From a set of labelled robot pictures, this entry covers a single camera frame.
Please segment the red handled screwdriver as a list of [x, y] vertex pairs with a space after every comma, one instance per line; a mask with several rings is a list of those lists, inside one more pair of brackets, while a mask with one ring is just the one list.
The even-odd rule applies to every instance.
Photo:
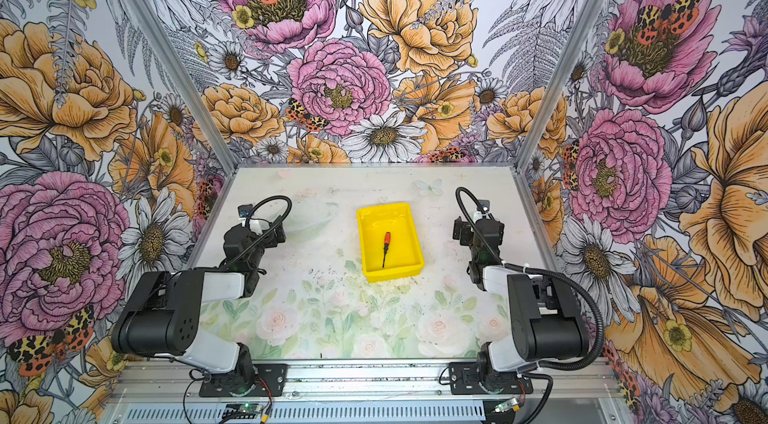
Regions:
[[387, 259], [388, 251], [391, 245], [391, 239], [392, 239], [391, 232], [390, 231], [385, 232], [384, 242], [383, 242], [383, 254], [382, 254], [382, 269], [386, 267], [386, 259]]

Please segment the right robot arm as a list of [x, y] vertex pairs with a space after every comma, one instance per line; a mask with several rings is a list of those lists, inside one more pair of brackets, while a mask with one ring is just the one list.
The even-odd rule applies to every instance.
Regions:
[[522, 394], [528, 373], [580, 370], [595, 360], [590, 335], [571, 285], [550, 274], [515, 271], [498, 260], [504, 224], [490, 216], [457, 218], [452, 237], [471, 253], [467, 273], [482, 291], [506, 299], [508, 330], [481, 342], [476, 362], [448, 366], [454, 395]]

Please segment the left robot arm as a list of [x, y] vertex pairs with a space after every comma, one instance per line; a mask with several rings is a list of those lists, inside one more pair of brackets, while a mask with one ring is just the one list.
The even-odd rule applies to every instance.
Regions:
[[260, 386], [248, 346], [202, 329], [201, 308], [251, 297], [264, 274], [265, 250], [285, 240], [277, 221], [258, 232], [237, 224], [224, 235], [225, 259], [219, 266], [144, 273], [112, 329], [113, 350], [181, 362], [201, 371], [221, 392], [243, 395]]

